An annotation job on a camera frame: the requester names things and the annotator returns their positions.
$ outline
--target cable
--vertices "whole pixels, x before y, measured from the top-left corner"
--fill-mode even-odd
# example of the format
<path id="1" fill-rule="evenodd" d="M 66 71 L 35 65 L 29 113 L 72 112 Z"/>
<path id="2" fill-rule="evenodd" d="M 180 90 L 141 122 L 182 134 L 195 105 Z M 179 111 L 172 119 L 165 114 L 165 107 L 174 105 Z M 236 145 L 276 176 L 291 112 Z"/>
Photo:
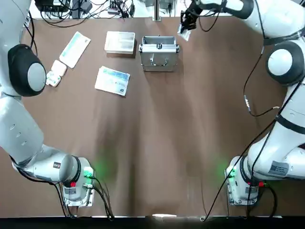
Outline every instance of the cable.
<path id="1" fill-rule="evenodd" d="M 269 216 L 269 218 L 272 218 L 275 215 L 276 210 L 277 210 L 277 195 L 276 195 L 276 192 L 274 191 L 274 189 L 272 187 L 270 187 L 270 185 L 266 185 L 265 187 L 267 189 L 269 189 L 273 195 L 273 208 L 272 208 L 272 212 Z"/>
<path id="2" fill-rule="evenodd" d="M 33 43 L 34 43 L 34 37 L 35 37 L 35 27 L 34 27 L 34 21 L 33 21 L 33 17 L 31 15 L 31 12 L 29 11 L 29 16 L 30 16 L 30 22 L 32 24 L 32 40 L 30 42 L 30 47 L 33 47 Z"/>
<path id="3" fill-rule="evenodd" d="M 229 212 L 229 200 L 228 200 L 228 190 L 227 190 L 227 188 L 225 188 L 225 195 L 226 195 L 226 199 L 227 199 L 227 213 L 228 213 L 228 217 L 230 217 L 230 212 Z"/>
<path id="4" fill-rule="evenodd" d="M 261 12 L 260 12 L 260 9 L 259 9 L 257 0 L 255 0 L 255 3 L 256 3 L 256 6 L 257 6 L 258 17 L 259 17 L 260 25 L 261 25 L 261 28 L 262 28 L 263 39 L 265 39 L 266 36 L 265 36 L 264 27 L 263 27 L 262 15 L 261 15 Z M 266 111 L 264 111 L 264 112 L 262 112 L 262 113 L 260 113 L 260 114 L 253 114 L 252 111 L 251 111 L 250 104 L 249 104 L 249 101 L 248 101 L 248 99 L 247 99 L 246 93 L 245 93 L 245 89 L 246 89 L 247 83 L 248 83 L 248 81 L 249 81 L 249 79 L 250 79 L 252 73 L 253 73 L 254 70 L 256 69 L 258 63 L 260 62 L 260 60 L 261 60 L 261 58 L 262 58 L 262 56 L 263 56 L 263 53 L 264 53 L 264 45 L 263 45 L 263 47 L 262 47 L 262 51 L 261 51 L 261 53 L 260 53 L 260 55 L 259 55 L 259 57 L 258 57 L 258 59 L 257 59 L 257 61 L 256 61 L 256 63 L 255 63 L 255 65 L 254 65 L 253 69 L 251 70 L 250 74 L 248 75 L 248 77 L 247 77 L 247 79 L 246 79 L 246 81 L 245 81 L 245 83 L 244 83 L 244 89 L 243 89 L 244 100 L 245 100 L 246 106 L 247 106 L 247 108 L 248 108 L 248 112 L 249 112 L 249 114 L 250 114 L 251 116 L 253 116 L 253 117 L 260 117 L 260 116 L 263 116 L 264 114 L 266 114 L 266 113 L 268 113 L 268 112 L 270 112 L 270 111 L 272 111 L 272 110 L 274 110 L 274 109 L 278 109 L 278 108 L 279 108 L 278 106 L 275 106 L 275 107 L 272 107 L 272 108 L 270 108 L 270 109 L 268 109 L 268 110 L 266 110 Z"/>
<path id="5" fill-rule="evenodd" d="M 277 116 L 279 116 L 279 115 L 282 113 L 282 111 L 285 109 L 286 105 L 287 105 L 288 102 L 291 100 L 291 98 L 293 97 L 293 95 L 295 94 L 295 92 L 297 91 L 297 89 L 300 87 L 300 85 L 301 85 L 301 81 L 296 85 L 295 89 L 292 91 L 292 93 L 290 94 L 290 96 L 286 99 L 284 105 L 281 107 L 281 109 L 280 109 L 280 111 L 278 112 L 278 115 L 277 115 Z M 275 123 L 276 123 L 276 118 L 275 118 L 272 122 L 273 122 L 273 127 L 274 127 L 274 125 L 275 125 Z M 251 194 L 252 182 L 253 182 L 253 177 L 254 177 L 254 166 L 255 166 L 255 164 L 256 164 L 258 158 L 259 158 L 260 155 L 262 154 L 262 151 L 263 151 L 265 145 L 267 144 L 267 141 L 268 141 L 268 139 L 269 139 L 269 137 L 270 137 L 270 135 L 271 135 L 271 133 L 272 133 L 273 127 L 272 127 L 272 129 L 270 130 L 269 134 L 267 135 L 267 138 L 266 138 L 266 140 L 265 140 L 265 142 L 264 142 L 264 144 L 263 144 L 263 146 L 262 146 L 262 148 L 261 148 L 259 154 L 257 155 L 255 161 L 253 162 L 253 165 L 252 165 L 252 168 L 251 168 L 251 175 L 252 175 L 252 177 L 251 177 L 251 182 L 250 182 L 250 185 L 249 185 L 249 193 L 248 193 L 248 199 L 247 199 L 247 213 L 246 213 L 246 214 L 247 214 L 247 217 L 250 216 L 249 201 L 250 201 L 250 194 Z"/>
<path id="6" fill-rule="evenodd" d="M 214 23 L 213 23 L 213 24 L 211 25 L 211 27 L 208 28 L 207 30 L 205 30 L 205 29 L 202 27 L 201 21 L 200 21 L 200 18 L 199 18 L 198 20 L 199 20 L 199 25 L 200 25 L 201 30 L 204 31 L 204 32 L 210 31 L 210 30 L 214 27 L 215 23 L 217 22 L 218 17 L 219 17 L 219 13 L 218 13 L 217 16 L 216 16 L 216 19 L 215 19 Z"/>
<path id="7" fill-rule="evenodd" d="M 29 32 L 29 34 L 30 34 L 30 36 L 32 37 L 32 39 L 33 39 L 33 35 L 31 34 L 31 32 L 30 32 L 30 30 L 29 30 L 29 28 L 24 24 L 24 27 L 26 28 L 26 30 Z M 38 50 L 37 50 L 37 45 L 36 45 L 36 42 L 35 42 L 35 40 L 33 39 L 33 41 L 34 41 L 34 47 L 35 47 L 35 52 L 36 52 L 36 56 L 38 56 Z"/>
<path id="8" fill-rule="evenodd" d="M 62 0 L 58 0 L 58 1 L 59 1 L 60 4 L 61 4 L 63 7 L 65 7 L 66 9 L 68 9 L 68 10 L 70 10 L 70 11 L 77 11 L 77 10 L 79 10 L 79 9 L 81 8 L 80 5 L 82 4 L 82 1 L 83 1 L 83 0 L 78 0 L 78 1 L 74 4 L 74 6 L 75 6 L 77 3 L 80 3 L 80 4 L 79 4 L 79 7 L 78 7 L 77 9 L 73 9 L 74 6 L 72 6 L 72 9 L 69 8 L 69 7 L 67 7 L 67 6 L 62 2 Z"/>
<path id="9" fill-rule="evenodd" d="M 62 209 L 62 212 L 63 212 L 64 216 L 67 217 L 66 212 L 65 212 L 65 210 L 64 210 L 64 208 L 63 208 L 62 198 L 61 198 L 61 195 L 60 195 L 60 193 L 59 193 L 59 190 L 58 190 L 58 188 L 57 188 L 56 185 L 54 185 L 54 187 L 56 188 L 56 191 L 57 191 L 59 200 L 60 200 L 60 202 L 61 202 L 61 209 Z"/>
<path id="10" fill-rule="evenodd" d="M 102 198 L 102 200 L 104 202 L 107 218 L 109 220 L 113 220 L 114 219 L 113 212 L 112 212 L 111 208 L 107 205 L 104 195 L 101 193 L 101 191 L 98 190 L 97 187 L 93 187 L 93 189 L 100 195 L 100 197 Z"/>
<path id="11" fill-rule="evenodd" d="M 239 156 L 239 158 L 237 159 L 237 161 L 235 162 L 235 164 L 233 165 L 233 167 L 232 167 L 232 169 L 230 170 L 230 172 L 228 173 L 228 175 L 226 176 L 226 178 L 224 179 L 224 181 L 223 181 L 223 183 L 221 184 L 221 186 L 220 186 L 220 188 L 219 188 L 219 190 L 218 190 L 218 192 L 217 192 L 217 194 L 216 194 L 216 197 L 215 197 L 215 199 L 214 199 L 214 201 L 213 201 L 213 203 L 212 203 L 212 205 L 211 205 L 211 208 L 210 208 L 210 210 L 209 210 L 209 212 L 208 212 L 208 214 L 204 217 L 204 218 L 200 218 L 200 221 L 201 222 L 205 222 L 207 219 L 208 219 L 208 217 L 210 216 L 210 214 L 211 214 L 211 211 L 212 211 L 212 209 L 213 209 L 213 207 L 214 207 L 214 204 L 215 204 L 215 202 L 216 202 L 216 200 L 217 200 L 217 198 L 218 198 L 218 196 L 219 196 L 219 193 L 220 193 L 220 191 L 221 191 L 221 189 L 223 188 L 223 186 L 224 186 L 224 184 L 226 183 L 226 181 L 227 181 L 227 179 L 229 178 L 229 176 L 230 176 L 230 174 L 232 173 L 232 171 L 233 171 L 233 169 L 234 169 L 234 167 L 237 165 L 237 163 L 240 161 L 240 159 L 243 157 L 243 155 L 247 152 L 247 150 L 250 148 L 250 146 L 266 131 L 266 130 L 268 130 L 269 129 L 269 127 L 271 126 L 273 124 L 273 121 L 262 131 L 262 132 L 260 132 L 251 142 L 250 142 L 250 144 L 245 148 L 245 150 L 242 152 L 242 154 Z"/>
<path id="12" fill-rule="evenodd" d="M 42 11 L 40 11 L 40 15 L 41 15 L 41 18 L 42 18 L 47 24 L 49 24 L 49 25 L 51 25 L 51 26 L 54 26 L 54 27 L 58 27 L 58 28 L 69 28 L 69 27 L 73 27 L 73 26 L 76 26 L 76 25 L 80 25 L 80 24 L 82 24 L 83 22 L 85 22 L 85 20 L 88 19 L 88 17 L 86 17 L 86 18 L 84 18 L 84 19 L 83 19 L 81 22 L 79 22 L 79 23 L 76 23 L 76 24 L 73 24 L 73 25 L 67 25 L 67 26 L 59 26 L 59 25 L 55 25 L 54 23 L 51 23 L 51 22 L 47 21 L 47 20 L 43 17 Z"/>

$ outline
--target white box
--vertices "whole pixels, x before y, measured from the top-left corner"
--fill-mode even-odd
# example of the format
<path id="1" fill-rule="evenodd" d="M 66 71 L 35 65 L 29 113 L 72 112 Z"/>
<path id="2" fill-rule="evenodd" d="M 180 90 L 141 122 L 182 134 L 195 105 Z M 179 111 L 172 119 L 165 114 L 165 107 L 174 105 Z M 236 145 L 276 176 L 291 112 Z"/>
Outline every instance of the white box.
<path id="1" fill-rule="evenodd" d="M 105 42 L 107 53 L 133 54 L 134 32 L 108 31 Z"/>

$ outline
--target brown tablecloth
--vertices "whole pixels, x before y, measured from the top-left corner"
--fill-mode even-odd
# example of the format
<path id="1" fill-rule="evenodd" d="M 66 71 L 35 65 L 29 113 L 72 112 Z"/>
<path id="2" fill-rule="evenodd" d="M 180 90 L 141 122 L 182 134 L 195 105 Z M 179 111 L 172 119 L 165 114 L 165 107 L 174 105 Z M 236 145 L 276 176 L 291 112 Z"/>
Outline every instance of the brown tablecloth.
<path id="1" fill-rule="evenodd" d="M 202 19 L 203 26 L 213 20 Z M 243 85 L 262 37 L 235 18 L 220 17 L 208 33 L 192 31 L 188 42 L 176 36 L 181 52 L 175 73 L 144 73 L 138 52 L 126 58 L 104 51 L 107 31 L 135 32 L 138 46 L 143 36 L 175 36 L 178 24 L 179 18 L 102 19 L 59 29 L 35 21 L 39 58 L 47 71 L 76 31 L 91 38 L 57 88 L 47 86 L 41 95 L 23 101 L 46 145 L 89 159 L 109 186 L 115 215 L 205 215 L 203 202 L 209 210 L 233 156 L 275 114 L 253 118 L 247 112 Z M 94 89 L 102 65 L 131 75 L 126 97 Z M 285 94 L 266 73 L 264 60 L 246 91 L 254 112 L 280 105 Z M 1 217 L 62 214 L 55 188 L 25 180 L 7 154 L 0 157 Z M 304 182 L 273 186 L 278 214 L 304 214 Z M 272 204 L 266 191 L 253 214 L 268 215 Z M 231 215 L 244 213 L 243 207 L 230 207 Z M 104 215 L 98 195 L 94 206 L 79 209 L 79 214 Z M 212 215 L 226 214 L 223 189 Z"/>

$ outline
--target white robotic arm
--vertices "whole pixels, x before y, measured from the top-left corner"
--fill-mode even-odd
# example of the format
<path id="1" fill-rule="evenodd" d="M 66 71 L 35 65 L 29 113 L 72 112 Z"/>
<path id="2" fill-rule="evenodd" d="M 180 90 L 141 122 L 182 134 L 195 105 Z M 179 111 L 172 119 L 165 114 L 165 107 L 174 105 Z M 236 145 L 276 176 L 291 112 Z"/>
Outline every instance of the white robotic arm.
<path id="1" fill-rule="evenodd" d="M 182 13 L 180 33 L 196 28 L 202 10 L 230 13 L 262 33 L 265 45 L 275 44 L 266 69 L 288 87 L 272 131 L 250 147 L 248 156 L 233 158 L 225 171 L 228 175 L 233 169 L 227 180 L 230 204 L 247 205 L 249 190 L 254 204 L 259 181 L 305 179 L 305 150 L 299 148 L 305 143 L 305 10 L 291 0 L 194 0 Z"/>
<path id="2" fill-rule="evenodd" d="M 43 144 L 43 133 L 25 109 L 21 97 L 40 94 L 46 72 L 27 45 L 20 44 L 31 0 L 5 0 L 0 7 L 0 146 L 13 167 L 30 177 L 64 184 L 68 206 L 91 206 L 94 176 L 89 162 Z"/>

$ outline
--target small white object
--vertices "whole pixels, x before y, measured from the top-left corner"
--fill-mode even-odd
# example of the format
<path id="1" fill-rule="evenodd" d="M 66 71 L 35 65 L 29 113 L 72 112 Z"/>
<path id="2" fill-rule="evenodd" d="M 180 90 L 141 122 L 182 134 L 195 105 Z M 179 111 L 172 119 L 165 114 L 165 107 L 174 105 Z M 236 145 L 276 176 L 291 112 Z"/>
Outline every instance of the small white object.
<path id="1" fill-rule="evenodd" d="M 46 84 L 52 87 L 56 87 L 59 82 L 61 81 L 61 77 L 58 74 L 55 74 L 52 71 L 49 71 L 47 74 L 47 81 Z"/>
<path id="2" fill-rule="evenodd" d="M 67 71 L 67 66 L 62 62 L 55 60 L 51 67 L 51 71 L 58 74 L 60 77 L 63 77 Z"/>
<path id="3" fill-rule="evenodd" d="M 62 51 L 59 60 L 70 68 L 74 68 L 90 41 L 91 39 L 88 37 L 76 32 L 66 48 Z"/>
<path id="4" fill-rule="evenodd" d="M 133 54 L 134 32 L 108 31 L 105 42 L 107 53 Z"/>
<path id="5" fill-rule="evenodd" d="M 292 55 L 286 49 L 276 50 L 268 60 L 269 71 L 274 75 L 284 75 L 292 66 Z"/>
<path id="6" fill-rule="evenodd" d="M 191 30 L 184 30 L 182 33 L 180 33 L 181 27 L 182 27 L 182 25 L 179 24 L 177 34 L 188 42 L 192 31 Z"/>
<path id="7" fill-rule="evenodd" d="M 95 82 L 95 88 L 106 92 L 126 95 L 130 75 L 102 66 Z"/>

